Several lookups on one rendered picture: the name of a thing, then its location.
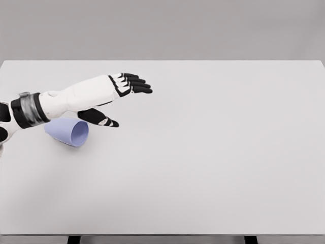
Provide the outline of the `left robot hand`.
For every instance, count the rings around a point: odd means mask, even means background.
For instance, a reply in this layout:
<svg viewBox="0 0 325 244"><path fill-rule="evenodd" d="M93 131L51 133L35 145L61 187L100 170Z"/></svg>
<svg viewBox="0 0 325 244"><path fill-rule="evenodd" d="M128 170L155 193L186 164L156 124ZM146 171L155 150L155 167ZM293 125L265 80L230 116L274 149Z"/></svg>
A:
<svg viewBox="0 0 325 244"><path fill-rule="evenodd" d="M151 86L138 75L118 73L91 78L68 88L68 111L77 117L98 126L119 127L119 123L95 109L129 94L151 94Z"/></svg>

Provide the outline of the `light blue cup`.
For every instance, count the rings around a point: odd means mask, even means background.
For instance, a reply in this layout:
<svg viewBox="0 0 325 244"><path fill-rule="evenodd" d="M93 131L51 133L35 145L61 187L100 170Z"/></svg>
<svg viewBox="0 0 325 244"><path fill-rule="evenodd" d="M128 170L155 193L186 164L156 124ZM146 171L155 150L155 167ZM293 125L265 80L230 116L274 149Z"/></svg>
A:
<svg viewBox="0 0 325 244"><path fill-rule="evenodd" d="M82 146L89 133L88 123L76 118L61 117L44 125L45 132L52 138L73 146Z"/></svg>

